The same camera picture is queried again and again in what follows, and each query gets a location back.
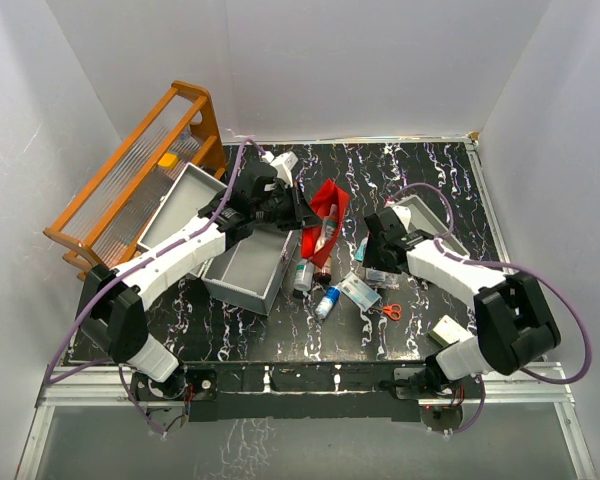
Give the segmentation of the stack of gauze packets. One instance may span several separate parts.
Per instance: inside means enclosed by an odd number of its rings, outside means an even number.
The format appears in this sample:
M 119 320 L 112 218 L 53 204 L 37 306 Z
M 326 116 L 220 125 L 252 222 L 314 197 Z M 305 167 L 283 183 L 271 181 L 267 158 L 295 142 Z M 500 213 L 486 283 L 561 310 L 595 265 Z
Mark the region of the stack of gauze packets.
M 369 286 L 379 289 L 398 289 L 400 286 L 398 274 L 373 268 L 365 269 L 365 281 Z

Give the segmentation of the red first aid pouch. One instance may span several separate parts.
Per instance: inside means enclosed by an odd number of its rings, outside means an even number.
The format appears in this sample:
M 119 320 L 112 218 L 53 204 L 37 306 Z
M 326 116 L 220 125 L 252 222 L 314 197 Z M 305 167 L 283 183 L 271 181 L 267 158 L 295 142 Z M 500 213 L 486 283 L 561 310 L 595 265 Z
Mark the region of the red first aid pouch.
M 333 250 L 344 218 L 349 207 L 350 195 L 340 188 L 333 179 L 327 179 L 313 196 L 309 205 L 319 217 L 318 225 L 306 228 L 302 233 L 301 257 L 310 260 L 316 267 L 322 268 Z M 335 233 L 322 247 L 318 248 L 323 221 L 329 217 L 331 206 L 337 207 Z

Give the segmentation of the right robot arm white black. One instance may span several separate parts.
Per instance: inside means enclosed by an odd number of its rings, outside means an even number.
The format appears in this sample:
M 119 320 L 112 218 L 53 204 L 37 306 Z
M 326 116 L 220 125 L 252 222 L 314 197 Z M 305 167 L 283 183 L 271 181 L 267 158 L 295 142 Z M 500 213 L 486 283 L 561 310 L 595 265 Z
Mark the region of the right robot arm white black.
M 452 259 L 434 235 L 408 230 L 405 207 L 387 206 L 366 216 L 365 223 L 364 266 L 432 283 L 462 301 L 476 321 L 475 336 L 428 356 L 424 369 L 403 386 L 446 397 L 465 377 L 493 371 L 510 375 L 560 345 L 557 323 L 533 276 Z

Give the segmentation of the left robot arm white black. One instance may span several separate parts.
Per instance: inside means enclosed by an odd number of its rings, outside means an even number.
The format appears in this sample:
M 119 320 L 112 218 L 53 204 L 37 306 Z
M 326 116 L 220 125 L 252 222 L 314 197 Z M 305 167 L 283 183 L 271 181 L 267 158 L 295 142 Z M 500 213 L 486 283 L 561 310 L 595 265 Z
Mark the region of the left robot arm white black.
M 106 357 L 151 380 L 162 397 L 186 388 L 183 362 L 150 334 L 146 312 L 194 268 L 252 235 L 258 225 L 282 232 L 316 227 L 320 218 L 302 188 L 266 163 L 250 164 L 178 231 L 133 260 L 87 273 L 76 321 Z

